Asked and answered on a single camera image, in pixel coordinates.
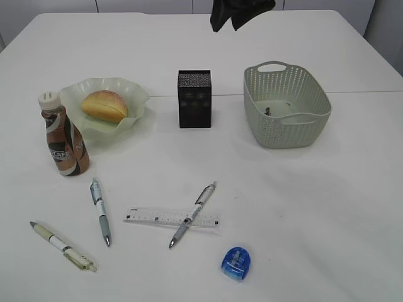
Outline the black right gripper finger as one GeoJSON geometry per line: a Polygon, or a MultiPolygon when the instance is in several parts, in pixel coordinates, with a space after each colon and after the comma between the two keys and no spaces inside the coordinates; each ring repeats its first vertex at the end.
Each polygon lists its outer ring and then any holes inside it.
{"type": "Polygon", "coordinates": [[[231,17],[232,7],[228,0],[214,0],[210,15],[210,24],[214,32],[218,32],[231,17]]]}
{"type": "Polygon", "coordinates": [[[235,31],[251,21],[258,15],[271,11],[275,0],[240,0],[233,1],[235,11],[232,14],[231,22],[235,31]]]}

